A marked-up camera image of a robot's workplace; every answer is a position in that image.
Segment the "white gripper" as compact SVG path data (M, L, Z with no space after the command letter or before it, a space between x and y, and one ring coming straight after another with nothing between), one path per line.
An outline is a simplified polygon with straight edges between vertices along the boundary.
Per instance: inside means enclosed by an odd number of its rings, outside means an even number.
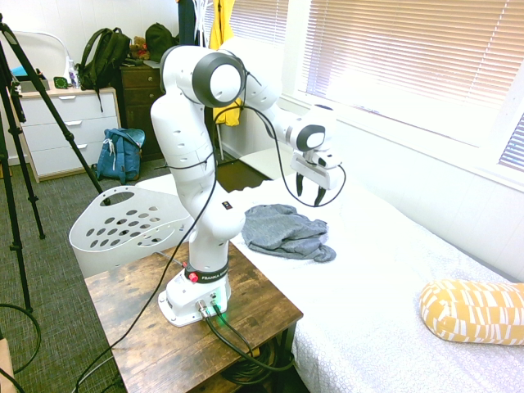
M327 190L333 189L332 168L326 169L320 164L309 163L304 155L297 151L292 154L290 166L296 172L296 195L302 195L304 178L308 178L319 185L314 207L320 207Z

